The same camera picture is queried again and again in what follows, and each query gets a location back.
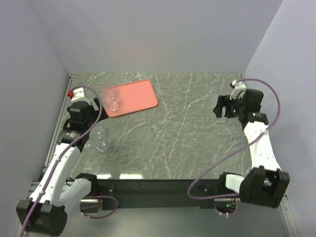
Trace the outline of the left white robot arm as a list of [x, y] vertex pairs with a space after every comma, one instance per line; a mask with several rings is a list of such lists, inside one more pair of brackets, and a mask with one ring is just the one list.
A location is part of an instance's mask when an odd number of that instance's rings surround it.
[[72, 98], [67, 111], [70, 117], [58, 135], [55, 153], [41, 182], [28, 199], [17, 204], [16, 212], [22, 225], [20, 236], [25, 232], [60, 236], [74, 206], [84, 196], [95, 198], [99, 194], [95, 175], [84, 175], [65, 192], [62, 189], [90, 131], [108, 115], [99, 96]]

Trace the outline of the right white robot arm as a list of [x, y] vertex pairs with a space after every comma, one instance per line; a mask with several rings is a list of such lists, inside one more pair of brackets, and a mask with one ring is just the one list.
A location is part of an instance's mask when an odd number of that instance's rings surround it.
[[268, 118], [260, 112], [264, 97], [262, 91], [246, 89], [234, 99], [230, 95], [218, 97], [214, 113], [217, 118], [238, 118], [250, 145], [251, 171], [245, 176], [226, 173], [217, 185], [222, 197], [233, 192], [244, 203], [277, 208], [288, 187], [290, 177], [282, 171], [274, 155], [269, 133]]

